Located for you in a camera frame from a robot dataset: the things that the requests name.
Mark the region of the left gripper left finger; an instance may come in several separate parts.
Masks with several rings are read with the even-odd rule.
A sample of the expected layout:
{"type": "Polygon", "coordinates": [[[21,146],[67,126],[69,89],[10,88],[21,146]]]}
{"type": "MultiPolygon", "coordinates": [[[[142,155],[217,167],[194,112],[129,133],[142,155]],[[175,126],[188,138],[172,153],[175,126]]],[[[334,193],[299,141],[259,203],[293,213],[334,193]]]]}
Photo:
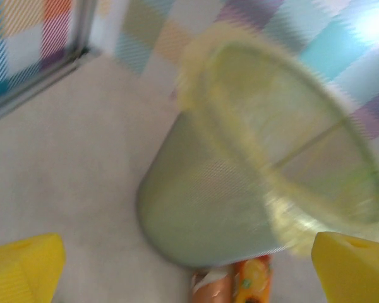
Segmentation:
{"type": "Polygon", "coordinates": [[[51,302],[65,262],[56,233],[0,246],[0,302],[51,302]]]}

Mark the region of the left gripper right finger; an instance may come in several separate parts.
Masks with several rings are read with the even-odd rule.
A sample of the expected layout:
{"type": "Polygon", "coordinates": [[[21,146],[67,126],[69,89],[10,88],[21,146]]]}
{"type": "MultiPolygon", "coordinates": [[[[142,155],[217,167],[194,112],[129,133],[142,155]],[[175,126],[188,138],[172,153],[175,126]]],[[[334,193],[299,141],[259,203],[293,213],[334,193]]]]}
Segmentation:
{"type": "Polygon", "coordinates": [[[379,243],[319,232],[311,258],[328,302],[379,303],[379,243]]]}

